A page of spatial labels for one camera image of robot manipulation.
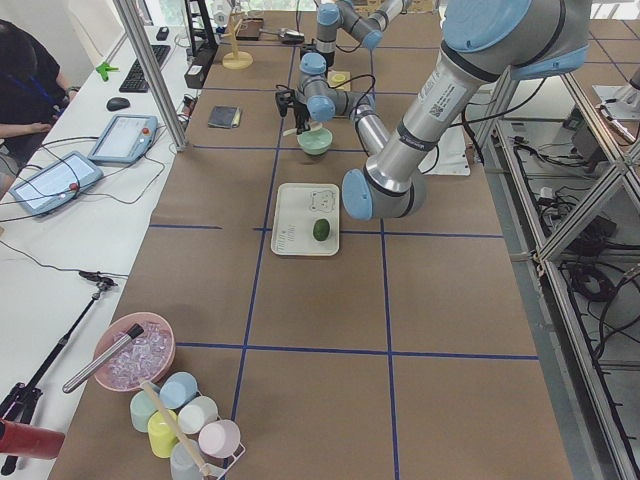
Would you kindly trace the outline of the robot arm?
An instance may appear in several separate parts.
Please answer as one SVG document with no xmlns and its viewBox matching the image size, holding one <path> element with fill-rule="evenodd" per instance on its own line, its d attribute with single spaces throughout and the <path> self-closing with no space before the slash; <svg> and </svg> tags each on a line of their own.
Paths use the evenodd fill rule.
<svg viewBox="0 0 640 480">
<path fill-rule="evenodd" d="M 409 7 L 386 1 L 368 17 L 348 1 L 324 4 L 317 14 L 317 49 L 300 62 L 295 98 L 310 117 L 351 119 L 369 157 L 346 173 L 342 203 L 354 219 L 400 218 L 425 199 L 420 163 L 461 114 L 480 86 L 509 71 L 514 80 L 571 72 L 586 60 L 591 4 L 588 1 L 451 1 L 442 24 L 436 66 L 393 132 L 382 123 L 371 97 L 329 86 L 326 70 L 338 31 L 368 50 L 389 23 Z"/>
<path fill-rule="evenodd" d="M 412 5 L 410 0 L 384 1 L 368 17 L 356 12 L 351 1 L 321 4 L 316 15 L 316 50 L 331 67 L 334 64 L 337 32 L 343 30 L 369 51 L 375 49 L 389 24 Z"/>
</svg>

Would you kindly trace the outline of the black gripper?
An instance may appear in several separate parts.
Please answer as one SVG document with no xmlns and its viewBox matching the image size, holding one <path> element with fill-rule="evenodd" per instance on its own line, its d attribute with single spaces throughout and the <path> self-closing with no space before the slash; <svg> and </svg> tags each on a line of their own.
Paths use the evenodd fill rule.
<svg viewBox="0 0 640 480">
<path fill-rule="evenodd" d="M 300 135 L 310 130 L 310 114 L 307 106 L 301 101 L 293 100 L 293 113 L 296 126 L 296 135 Z"/>
<path fill-rule="evenodd" d="M 324 51 L 320 51 L 319 49 L 317 49 L 316 52 L 318 54 L 320 54 L 324 58 L 327 67 L 332 67 L 334 65 L 334 61 L 335 61 L 335 51 L 334 50 L 331 50 L 331 51 L 328 51 L 328 52 L 324 52 Z"/>
</svg>

